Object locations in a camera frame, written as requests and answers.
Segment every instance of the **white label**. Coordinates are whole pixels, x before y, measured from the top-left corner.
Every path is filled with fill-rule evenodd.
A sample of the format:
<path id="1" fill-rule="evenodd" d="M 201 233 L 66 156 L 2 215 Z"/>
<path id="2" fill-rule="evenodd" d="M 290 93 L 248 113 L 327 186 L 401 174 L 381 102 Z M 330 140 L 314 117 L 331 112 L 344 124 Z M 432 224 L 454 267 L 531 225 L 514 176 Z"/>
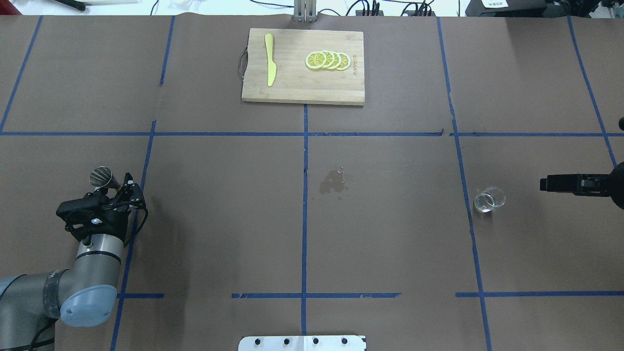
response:
<path id="1" fill-rule="evenodd" d="M 508 7 L 507 0 L 481 0 L 483 6 L 486 9 L 500 9 L 501 7 Z"/>

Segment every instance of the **lemon slice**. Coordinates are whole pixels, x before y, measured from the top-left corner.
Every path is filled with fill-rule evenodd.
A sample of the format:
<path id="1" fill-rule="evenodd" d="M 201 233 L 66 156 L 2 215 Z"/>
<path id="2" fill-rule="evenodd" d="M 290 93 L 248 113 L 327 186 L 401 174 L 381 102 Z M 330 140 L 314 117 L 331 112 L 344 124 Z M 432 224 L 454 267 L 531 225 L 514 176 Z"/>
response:
<path id="1" fill-rule="evenodd" d="M 306 57 L 306 66 L 310 69 L 319 69 L 325 64 L 325 60 L 327 60 L 325 53 L 313 51 Z"/>
<path id="2" fill-rule="evenodd" d="M 345 54 L 344 52 L 338 52 L 338 56 L 340 56 L 340 65 L 336 67 L 336 70 L 344 71 L 345 69 L 349 68 L 349 66 L 351 65 L 351 57 L 349 57 L 349 55 Z"/>
<path id="3" fill-rule="evenodd" d="M 334 61 L 334 64 L 327 67 L 327 69 L 336 69 L 338 68 L 338 66 L 340 66 L 340 62 L 342 62 L 342 59 L 341 56 L 335 51 L 332 51 L 331 54 L 335 57 L 336 60 Z"/>
<path id="4" fill-rule="evenodd" d="M 322 53 L 325 54 L 325 57 L 327 57 L 325 59 L 325 64 L 323 65 L 323 68 L 327 68 L 334 64 L 334 61 L 336 60 L 336 56 L 332 55 L 332 52 L 333 51 L 329 51 L 329 50 L 322 51 Z"/>

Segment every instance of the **blue joint cap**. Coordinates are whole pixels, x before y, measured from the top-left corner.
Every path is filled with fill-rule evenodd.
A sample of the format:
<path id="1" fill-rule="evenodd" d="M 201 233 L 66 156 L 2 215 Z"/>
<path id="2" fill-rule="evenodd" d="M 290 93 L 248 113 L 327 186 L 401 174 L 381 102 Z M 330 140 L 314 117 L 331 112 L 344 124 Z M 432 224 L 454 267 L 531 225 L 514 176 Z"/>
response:
<path id="1" fill-rule="evenodd" d="M 61 306 L 61 320 L 72 327 L 95 327 L 110 317 L 117 289 L 95 285 L 71 295 Z"/>

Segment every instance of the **blue tape line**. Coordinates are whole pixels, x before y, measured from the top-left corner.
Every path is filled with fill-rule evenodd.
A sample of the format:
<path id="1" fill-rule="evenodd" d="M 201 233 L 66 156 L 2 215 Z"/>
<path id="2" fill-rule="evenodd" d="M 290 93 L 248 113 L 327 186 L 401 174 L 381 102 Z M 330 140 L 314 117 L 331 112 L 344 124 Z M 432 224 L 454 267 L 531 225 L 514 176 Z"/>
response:
<path id="1" fill-rule="evenodd" d="M 119 335 L 119 324 L 121 323 L 121 311 L 124 309 L 124 300 L 125 299 L 119 299 L 119 302 L 117 303 L 117 316 L 115 317 L 113 337 L 110 341 L 110 351 L 115 351 L 117 346 L 117 336 Z"/>
<path id="2" fill-rule="evenodd" d="M 312 132 L 308 137 L 439 137 L 443 132 Z M 258 137 L 302 137 L 301 132 L 0 132 L 0 136 L 258 136 Z M 516 132 L 459 132 L 461 137 L 603 137 L 602 133 L 516 133 Z M 624 137 L 624 133 L 607 133 L 609 137 Z"/>
<path id="3" fill-rule="evenodd" d="M 464 203 L 466 205 L 466 212 L 468 214 L 468 222 L 470 224 L 470 238 L 472 239 L 472 257 L 474 260 L 474 269 L 477 276 L 477 286 L 479 288 L 479 292 L 483 292 L 483 282 L 481 280 L 481 267 L 479 265 L 479 253 L 477 251 L 477 241 L 474 235 L 474 226 L 472 223 L 472 213 L 470 212 L 470 201 L 468 200 L 468 186 L 466 185 L 466 173 L 464 172 L 464 160 L 462 159 L 462 151 L 461 145 L 459 144 L 459 135 L 457 130 L 457 119 L 455 116 L 455 109 L 453 108 L 453 102 L 451 101 L 451 79 L 449 77 L 449 68 L 446 61 L 446 52 L 444 50 L 444 38 L 442 36 L 442 24 L 440 22 L 440 17 L 437 17 L 437 32 L 440 37 L 440 49 L 442 53 L 442 63 L 444 65 L 444 79 L 446 80 L 446 92 L 449 98 L 449 108 L 451 110 L 451 116 L 453 117 L 453 133 L 455 137 L 455 148 L 457 151 L 457 161 L 459 163 L 459 173 L 462 179 L 462 188 L 464 191 Z M 492 351 L 492 340 L 490 338 L 490 327 L 487 321 L 487 310 L 485 308 L 485 298 L 483 296 L 479 297 L 479 302 L 481 304 L 481 316 L 483 318 L 483 329 L 485 332 L 485 345 L 487 346 L 487 351 Z"/>
<path id="4" fill-rule="evenodd" d="M 577 53 L 578 65 L 581 67 L 581 72 L 583 73 L 585 85 L 587 86 L 589 97 L 592 100 L 593 110 L 596 112 L 596 117 L 598 117 L 600 130 L 602 130 L 602 135 L 605 138 L 605 143 L 607 144 L 607 149 L 609 150 L 609 157 L 611 158 L 611 162 L 613 163 L 613 167 L 615 168 L 615 166 L 617 166 L 618 164 L 617 162 L 615 162 L 615 156 L 613 155 L 613 150 L 611 149 L 611 143 L 609 142 L 609 138 L 607 137 L 607 130 L 605 129 L 605 124 L 602 121 L 600 110 L 598 110 L 598 104 L 596 103 L 596 98 L 593 95 L 592 85 L 589 83 L 589 78 L 587 77 L 587 72 L 585 71 L 585 65 L 583 64 L 581 53 L 578 50 L 577 37 L 576 35 L 574 35 L 574 26 L 572 25 L 572 17 L 570 17 L 570 15 L 568 15 L 568 27 L 570 28 L 570 35 L 572 36 L 572 44 L 574 44 L 574 51 L 576 51 Z"/>
<path id="5" fill-rule="evenodd" d="M 0 136 L 149 136 L 148 132 L 0 132 Z"/>
<path id="6" fill-rule="evenodd" d="M 255 294 L 232 294 L 233 299 L 300 299 L 301 294 L 293 293 L 278 293 L 278 292 L 262 292 Z"/>
<path id="7" fill-rule="evenodd" d="M 308 292 L 306 299 L 394 299 L 401 296 L 400 292 Z M 250 294 L 232 294 L 233 299 L 302 299 L 303 294 L 261 292 Z"/>
<path id="8" fill-rule="evenodd" d="M 356 292 L 334 293 L 318 292 L 308 293 L 309 299 L 394 299 L 401 295 L 400 292 Z"/>
<path id="9" fill-rule="evenodd" d="M 167 60 L 169 59 L 169 48 L 171 47 L 171 37 L 173 36 L 173 24 L 175 16 L 171 16 L 171 24 L 169 24 L 169 37 L 167 38 L 167 48 L 165 49 L 165 59 L 162 61 L 162 72 L 160 73 L 160 85 L 165 82 L 165 71 L 167 70 Z"/>
<path id="10" fill-rule="evenodd" d="M 117 294 L 118 299 L 164 299 L 165 294 Z"/>
<path id="11" fill-rule="evenodd" d="M 624 296 L 624 291 L 511 291 L 511 292 L 456 292 L 455 297 L 563 297 L 563 296 Z"/>
<path id="12" fill-rule="evenodd" d="M 441 132 L 313 132 L 311 137 L 440 137 Z"/>
<path id="13" fill-rule="evenodd" d="M 472 132 L 457 133 L 461 137 L 603 137 L 602 133 L 490 133 Z"/>
<path id="14" fill-rule="evenodd" d="M 154 141 L 154 132 L 156 131 L 156 121 L 152 121 L 152 128 L 150 130 L 150 139 L 147 143 L 147 151 L 145 152 L 145 162 L 143 163 L 143 173 L 141 174 L 141 189 L 145 190 L 145 178 L 147 175 L 147 166 L 150 164 L 150 156 L 152 153 L 152 143 Z M 138 213 L 134 212 L 134 221 L 132 224 L 132 234 L 137 232 L 138 226 Z M 134 242 L 135 240 L 130 242 L 130 247 L 128 248 L 128 255 L 125 258 L 125 267 L 124 267 L 124 277 L 121 283 L 121 291 L 119 294 L 119 303 L 117 304 L 117 315 L 115 317 L 115 327 L 113 328 L 113 336 L 110 342 L 110 351 L 115 351 L 117 347 L 117 336 L 119 335 L 119 324 L 121 323 L 122 311 L 124 309 L 124 300 L 125 300 L 125 289 L 128 285 L 128 276 L 130 275 L 130 263 L 132 261 L 132 252 L 134 251 Z"/>
<path id="15" fill-rule="evenodd" d="M 35 31 L 32 34 L 31 43 L 30 45 L 28 45 L 28 50 L 26 50 L 26 55 L 24 56 L 24 60 L 22 61 L 22 67 L 20 67 L 19 73 L 17 74 L 17 78 L 15 79 L 15 85 L 13 85 L 11 96 L 9 96 L 9 102 L 6 104 L 4 115 L 2 116 L 2 122 L 0 122 L 0 132 L 4 129 L 6 118 L 9 116 L 9 111 L 11 110 L 11 105 L 13 104 L 13 99 L 15 98 L 17 87 L 19 85 L 19 82 L 22 80 L 22 74 L 24 74 L 24 69 L 26 68 L 26 63 L 28 62 L 28 58 L 31 55 L 32 47 L 35 45 L 35 39 L 37 39 L 37 33 L 39 33 L 39 28 L 41 27 L 41 21 L 43 21 L 43 16 L 39 16 L 39 20 L 37 21 L 37 26 L 35 27 Z"/>
<path id="16" fill-rule="evenodd" d="M 302 137 L 300 132 L 157 132 L 156 136 Z"/>
<path id="17" fill-rule="evenodd" d="M 150 130 L 150 140 L 147 142 L 147 153 L 145 162 L 143 163 L 143 173 L 141 174 L 141 189 L 145 191 L 145 178 L 147 176 L 147 167 L 150 164 L 150 156 L 152 155 L 152 144 L 154 143 L 154 134 L 156 131 L 156 120 L 152 121 L 152 129 Z"/>
<path id="18" fill-rule="evenodd" d="M 301 221 L 301 334 L 308 333 L 308 105 L 303 105 L 303 219 Z"/>

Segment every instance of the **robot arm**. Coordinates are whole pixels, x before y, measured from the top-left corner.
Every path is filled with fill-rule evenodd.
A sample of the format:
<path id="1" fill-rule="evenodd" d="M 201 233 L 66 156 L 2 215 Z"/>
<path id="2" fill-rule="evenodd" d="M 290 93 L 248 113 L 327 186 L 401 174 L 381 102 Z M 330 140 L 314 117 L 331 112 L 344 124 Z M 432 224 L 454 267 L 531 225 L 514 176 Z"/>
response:
<path id="1" fill-rule="evenodd" d="M 63 202 L 56 214 L 79 242 L 71 270 L 0 280 L 0 350 L 54 350 L 54 322 L 93 327 L 112 314 L 132 209 L 145 210 L 143 193 L 126 173 L 118 184 L 111 171 L 91 173 L 95 191 Z M 108 198 L 108 189 L 117 191 Z"/>
<path id="2" fill-rule="evenodd" d="M 540 190 L 611 197 L 619 208 L 624 209 L 624 162 L 609 174 L 552 174 L 540 179 Z"/>

